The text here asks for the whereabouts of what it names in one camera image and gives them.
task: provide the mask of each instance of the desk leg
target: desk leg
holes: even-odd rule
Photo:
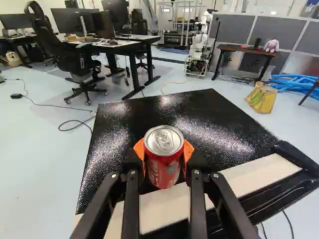
[[[136,60],[135,60],[135,55],[130,55],[130,67],[131,67],[131,75],[132,75],[132,80],[133,80],[133,86],[134,90],[129,92],[126,96],[122,98],[122,100],[127,100],[133,95],[137,94],[140,92],[142,89],[144,89],[144,86],[140,86],[139,84],[139,77],[138,77],[138,71],[136,69]]]
[[[267,60],[265,62],[265,65],[264,65],[263,69],[261,70],[261,73],[256,81],[261,81],[261,79],[263,78],[272,58],[273,58],[272,56],[267,56]]]
[[[307,97],[311,94],[312,91],[314,91],[314,89],[316,87],[319,86],[319,82],[315,82],[314,85],[308,90],[308,92],[305,94],[305,96],[303,97],[303,99],[299,102],[299,106],[305,101],[305,99],[307,99]]]
[[[20,57],[21,62],[22,62],[22,66],[27,67],[27,68],[32,68],[32,66],[30,66],[30,65],[27,64],[27,62],[25,61],[24,56],[22,56],[21,53],[19,52],[17,45],[15,45],[14,43],[12,43],[12,46],[13,46],[14,51],[15,51],[15,52],[18,54],[18,56]]]
[[[219,54],[219,58],[218,58],[217,66],[216,66],[216,70],[215,70],[213,78],[211,78],[212,81],[214,81],[216,79],[216,77],[218,76],[218,69],[219,69],[219,65],[220,65],[221,58],[223,57],[223,55],[224,55],[224,50],[220,50],[220,54]]]
[[[109,62],[109,66],[106,66],[106,67],[110,68],[110,70],[111,70],[111,73],[106,75],[107,77],[110,77],[110,76],[112,76],[114,74],[117,74],[117,73],[125,71],[125,69],[117,67],[115,55],[113,55],[113,54],[112,55],[108,55],[107,54],[106,57],[108,58],[108,62]]]
[[[153,77],[153,64],[152,64],[152,50],[151,45],[146,45],[146,54],[147,54],[147,61],[148,61],[148,77],[149,80],[145,82],[145,86],[148,86],[149,84],[153,83],[154,81],[158,80],[160,76]]]

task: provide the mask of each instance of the window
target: window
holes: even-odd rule
[[[192,8],[189,8],[189,7],[187,7],[187,8],[183,8],[183,12],[192,12]]]

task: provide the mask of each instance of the pink plush toy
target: pink plush toy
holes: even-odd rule
[[[270,40],[267,42],[267,44],[264,47],[264,50],[266,50],[267,52],[278,52],[279,51],[279,41],[277,41],[276,39]]]

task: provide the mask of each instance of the white robot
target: white robot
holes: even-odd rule
[[[187,75],[205,76],[209,62],[210,47],[207,47],[210,24],[213,21],[213,10],[207,9],[201,17],[201,22],[196,22],[196,35],[192,37],[192,45],[189,49],[189,56],[185,62]]]

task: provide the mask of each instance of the gray wall panel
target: gray wall panel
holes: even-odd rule
[[[221,20],[217,41],[246,44],[255,16],[214,14],[211,38],[216,35],[216,17]]]
[[[275,66],[272,74],[280,73],[289,54],[289,52],[281,51],[278,56],[273,57],[270,62],[271,66]],[[261,68],[265,65],[265,62],[266,57],[263,55],[245,53],[238,70],[259,73]]]
[[[319,57],[305,55],[300,52],[291,54],[292,55],[283,70],[284,74],[319,76]]]
[[[319,55],[319,23],[309,22],[309,25],[299,42],[296,51]]]
[[[280,73],[289,55],[290,55],[290,52],[280,51],[278,56],[273,57],[273,59],[270,62],[270,65],[276,66],[276,67],[272,71],[272,74]]]
[[[257,37],[262,39],[261,45],[267,39],[277,39],[280,48],[292,50],[305,23],[305,20],[259,16],[249,44],[254,45]]]

